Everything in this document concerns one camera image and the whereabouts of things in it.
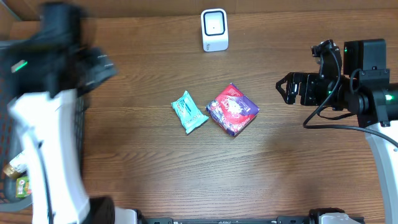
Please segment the red purple snack package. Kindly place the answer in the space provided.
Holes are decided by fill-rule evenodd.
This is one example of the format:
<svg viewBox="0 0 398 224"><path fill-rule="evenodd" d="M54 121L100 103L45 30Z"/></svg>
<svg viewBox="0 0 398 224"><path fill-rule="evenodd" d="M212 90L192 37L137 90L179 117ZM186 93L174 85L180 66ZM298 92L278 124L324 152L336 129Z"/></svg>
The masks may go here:
<svg viewBox="0 0 398 224"><path fill-rule="evenodd" d="M260 109L236 85L230 83L207 104L206 111L229 135L237 136Z"/></svg>

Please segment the teal wet wipes pack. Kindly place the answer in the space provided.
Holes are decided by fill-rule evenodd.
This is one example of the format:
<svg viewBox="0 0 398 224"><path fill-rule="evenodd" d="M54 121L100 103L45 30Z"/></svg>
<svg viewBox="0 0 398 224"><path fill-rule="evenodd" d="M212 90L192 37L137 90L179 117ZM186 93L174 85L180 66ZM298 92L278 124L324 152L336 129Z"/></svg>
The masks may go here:
<svg viewBox="0 0 398 224"><path fill-rule="evenodd" d="M186 134L190 134L194 129L200 127L209 119L209 117L198 109L187 90L185 90L178 100L171 103L171 107L179 117Z"/></svg>

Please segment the white tube gold cap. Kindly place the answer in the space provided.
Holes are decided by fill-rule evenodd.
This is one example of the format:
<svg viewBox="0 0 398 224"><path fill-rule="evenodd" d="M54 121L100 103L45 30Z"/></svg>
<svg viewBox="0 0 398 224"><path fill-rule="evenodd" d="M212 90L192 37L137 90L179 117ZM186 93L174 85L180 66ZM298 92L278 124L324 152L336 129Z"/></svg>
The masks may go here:
<svg viewBox="0 0 398 224"><path fill-rule="evenodd" d="M11 179L17 179L27 170L27 159L24 151L14 157L5 167L3 173Z"/></svg>

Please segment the green noodle snack pack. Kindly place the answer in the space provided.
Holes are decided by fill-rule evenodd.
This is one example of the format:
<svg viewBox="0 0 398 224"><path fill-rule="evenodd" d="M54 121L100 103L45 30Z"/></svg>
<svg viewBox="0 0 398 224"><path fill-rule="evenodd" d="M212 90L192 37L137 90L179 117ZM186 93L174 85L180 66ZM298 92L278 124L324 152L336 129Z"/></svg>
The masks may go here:
<svg viewBox="0 0 398 224"><path fill-rule="evenodd" d="M16 198L26 198L31 192L28 176L22 176L16 180Z"/></svg>

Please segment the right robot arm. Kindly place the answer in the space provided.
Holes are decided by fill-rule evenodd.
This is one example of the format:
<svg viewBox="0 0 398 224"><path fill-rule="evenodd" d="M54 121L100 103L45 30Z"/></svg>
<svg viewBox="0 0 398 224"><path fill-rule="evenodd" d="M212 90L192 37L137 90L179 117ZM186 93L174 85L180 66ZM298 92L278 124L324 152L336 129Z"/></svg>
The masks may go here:
<svg viewBox="0 0 398 224"><path fill-rule="evenodd" d="M397 223L397 84L390 82L384 39L354 40L340 49L333 40L311 48L317 73L290 72L275 84L284 102L315 106L303 122L306 129L360 131L371 148L381 186L386 223ZM347 110L357 126L309 122L327 108Z"/></svg>

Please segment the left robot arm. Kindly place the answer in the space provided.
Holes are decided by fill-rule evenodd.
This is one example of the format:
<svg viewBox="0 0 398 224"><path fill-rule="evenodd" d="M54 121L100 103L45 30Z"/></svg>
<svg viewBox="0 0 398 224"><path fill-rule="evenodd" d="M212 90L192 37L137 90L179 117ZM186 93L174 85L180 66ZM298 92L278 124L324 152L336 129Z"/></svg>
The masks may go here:
<svg viewBox="0 0 398 224"><path fill-rule="evenodd" d="M48 2L38 33L6 47L1 76L7 109L27 157L34 223L137 223L135 210L88 196L80 173L75 117L78 99L115 76L112 61L84 43L76 5Z"/></svg>

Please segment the white barcode scanner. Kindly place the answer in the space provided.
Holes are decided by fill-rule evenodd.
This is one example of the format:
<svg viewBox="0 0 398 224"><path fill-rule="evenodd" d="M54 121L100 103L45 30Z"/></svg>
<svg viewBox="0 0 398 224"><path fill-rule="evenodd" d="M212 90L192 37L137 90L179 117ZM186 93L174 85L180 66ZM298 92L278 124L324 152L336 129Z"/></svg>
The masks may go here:
<svg viewBox="0 0 398 224"><path fill-rule="evenodd" d="M228 20L224 9L206 9L201 13L201 33L205 52L224 51L229 45Z"/></svg>

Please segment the grey plastic basket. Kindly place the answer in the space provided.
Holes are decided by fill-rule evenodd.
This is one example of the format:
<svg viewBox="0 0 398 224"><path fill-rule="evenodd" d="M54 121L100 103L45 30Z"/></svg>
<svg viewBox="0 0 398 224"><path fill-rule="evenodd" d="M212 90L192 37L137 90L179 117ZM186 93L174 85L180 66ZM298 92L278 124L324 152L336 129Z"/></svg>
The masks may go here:
<svg viewBox="0 0 398 224"><path fill-rule="evenodd" d="M7 111L7 104L14 98L9 87L4 81L4 75L1 75L1 168L4 168L9 161L15 158L21 151L21 145L16 134L16 123L10 117ZM83 138L85 126L85 110L88 103L83 97L80 97L76 103L75 116L75 134L76 148L78 154L78 163L80 170L83 169ZM16 197L16 180L8 177L1 172L1 211L17 212L31 205L30 196L24 198Z"/></svg>

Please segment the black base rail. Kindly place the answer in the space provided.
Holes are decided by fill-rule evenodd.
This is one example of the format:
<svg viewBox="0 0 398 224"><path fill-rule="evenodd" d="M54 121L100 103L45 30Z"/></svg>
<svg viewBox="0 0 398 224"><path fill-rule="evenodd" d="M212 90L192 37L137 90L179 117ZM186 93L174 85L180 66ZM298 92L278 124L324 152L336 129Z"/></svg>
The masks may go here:
<svg viewBox="0 0 398 224"><path fill-rule="evenodd" d="M316 224L309 216L279 216L277 218L244 218L244 219L184 219L144 218L139 216L138 224Z"/></svg>

